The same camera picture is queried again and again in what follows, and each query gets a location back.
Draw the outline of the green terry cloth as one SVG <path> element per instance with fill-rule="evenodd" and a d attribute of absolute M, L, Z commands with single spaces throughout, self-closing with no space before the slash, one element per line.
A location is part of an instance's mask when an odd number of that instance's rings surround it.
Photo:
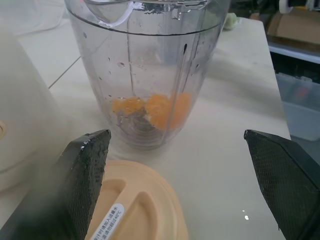
<path fill-rule="evenodd" d="M 223 30 L 231 31 L 241 22 L 242 22 L 242 19 L 238 17 L 234 12 L 228 13 L 224 20 Z"/>

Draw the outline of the clear plastic blender jar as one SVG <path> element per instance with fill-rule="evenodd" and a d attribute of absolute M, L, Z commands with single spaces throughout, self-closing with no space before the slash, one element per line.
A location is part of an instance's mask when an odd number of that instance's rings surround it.
<path fill-rule="evenodd" d="M 131 147 L 158 148 L 183 128 L 199 95 L 231 0 L 64 0 L 84 69 L 111 132 Z M 182 126 L 170 129 L 178 93 L 191 93 Z M 171 100 L 164 130 L 147 117 L 153 94 Z M 117 98 L 143 108 L 112 112 Z"/>

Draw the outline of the white blender base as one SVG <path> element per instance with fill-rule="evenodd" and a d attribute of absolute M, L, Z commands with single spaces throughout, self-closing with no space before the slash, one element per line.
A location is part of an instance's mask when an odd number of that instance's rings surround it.
<path fill-rule="evenodd" d="M 67 120 L 17 38 L 0 26 L 0 192 L 62 152 Z"/>

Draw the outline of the clear plastic storage bin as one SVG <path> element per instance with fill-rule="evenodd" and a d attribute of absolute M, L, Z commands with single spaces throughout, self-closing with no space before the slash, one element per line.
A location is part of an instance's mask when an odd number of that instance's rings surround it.
<path fill-rule="evenodd" d="M 312 142 L 320 140 L 320 84 L 305 76 L 275 76 L 290 135 Z"/>

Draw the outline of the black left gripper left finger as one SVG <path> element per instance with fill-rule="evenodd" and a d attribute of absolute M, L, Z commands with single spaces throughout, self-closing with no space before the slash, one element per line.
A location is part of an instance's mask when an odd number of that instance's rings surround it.
<path fill-rule="evenodd" d="M 34 178 L 0 229 L 0 240 L 84 240 L 100 194 L 111 140 L 108 129 L 71 141 Z"/>

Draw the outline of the beige blender jar lid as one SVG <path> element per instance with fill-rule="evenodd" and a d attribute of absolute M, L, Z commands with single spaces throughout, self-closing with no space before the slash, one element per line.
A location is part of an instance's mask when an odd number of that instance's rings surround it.
<path fill-rule="evenodd" d="M 135 161 L 109 160 L 85 240 L 189 240 L 189 234 L 164 178 Z"/>

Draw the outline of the orange segment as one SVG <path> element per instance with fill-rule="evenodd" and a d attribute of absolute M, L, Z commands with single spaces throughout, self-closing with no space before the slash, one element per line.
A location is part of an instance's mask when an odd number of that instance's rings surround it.
<path fill-rule="evenodd" d="M 115 98 L 112 100 L 112 112 L 117 114 L 123 112 L 126 116 L 140 111 L 145 105 L 145 101 L 136 96 L 128 98 Z"/>
<path fill-rule="evenodd" d="M 145 111 L 149 122 L 160 130 L 167 127 L 172 102 L 167 95 L 153 94 L 145 103 Z"/>
<path fill-rule="evenodd" d="M 192 103 L 192 95 L 189 92 L 180 92 L 175 98 L 170 129 L 175 130 L 185 122 Z"/>

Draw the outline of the brown cardboard box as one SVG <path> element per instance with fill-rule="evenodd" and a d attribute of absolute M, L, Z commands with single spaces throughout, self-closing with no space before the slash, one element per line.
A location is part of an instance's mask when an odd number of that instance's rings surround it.
<path fill-rule="evenodd" d="M 266 29 L 267 40 L 287 47 L 320 53 L 320 12 L 293 9 L 277 12 Z"/>

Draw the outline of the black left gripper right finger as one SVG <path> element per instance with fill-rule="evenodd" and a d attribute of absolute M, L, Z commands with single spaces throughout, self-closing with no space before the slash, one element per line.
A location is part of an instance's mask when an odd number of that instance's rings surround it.
<path fill-rule="evenodd" d="M 320 164 L 298 143 L 247 129 L 260 191 L 286 240 L 320 240 Z"/>

